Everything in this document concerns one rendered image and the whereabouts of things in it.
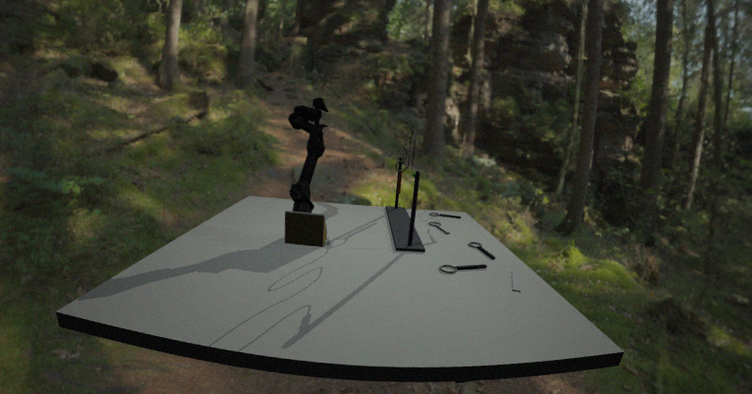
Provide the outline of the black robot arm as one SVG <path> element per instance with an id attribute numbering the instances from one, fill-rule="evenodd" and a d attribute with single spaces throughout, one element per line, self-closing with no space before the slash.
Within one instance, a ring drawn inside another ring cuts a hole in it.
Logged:
<path id="1" fill-rule="evenodd" d="M 326 147 L 324 146 L 323 132 L 318 125 L 311 124 L 309 121 L 319 121 L 322 111 L 317 108 L 309 108 L 299 105 L 294 108 L 290 114 L 289 121 L 291 126 L 297 130 L 305 130 L 310 133 L 310 139 L 307 146 L 307 156 L 302 168 L 302 174 L 299 181 L 291 185 L 289 190 L 292 198 L 294 212 L 311 213 L 314 205 L 310 202 L 310 182 L 313 172 L 318 161 Z"/>

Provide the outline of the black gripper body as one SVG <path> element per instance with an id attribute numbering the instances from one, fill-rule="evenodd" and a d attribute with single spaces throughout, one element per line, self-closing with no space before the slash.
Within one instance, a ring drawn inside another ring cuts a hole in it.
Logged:
<path id="1" fill-rule="evenodd" d="M 324 99 L 322 98 L 316 98 L 312 100 L 312 107 L 319 109 L 319 107 L 322 106 L 322 104 L 324 104 Z M 315 121 L 315 125 L 318 125 L 322 130 L 322 125 L 319 124 L 319 121 L 318 122 Z"/>

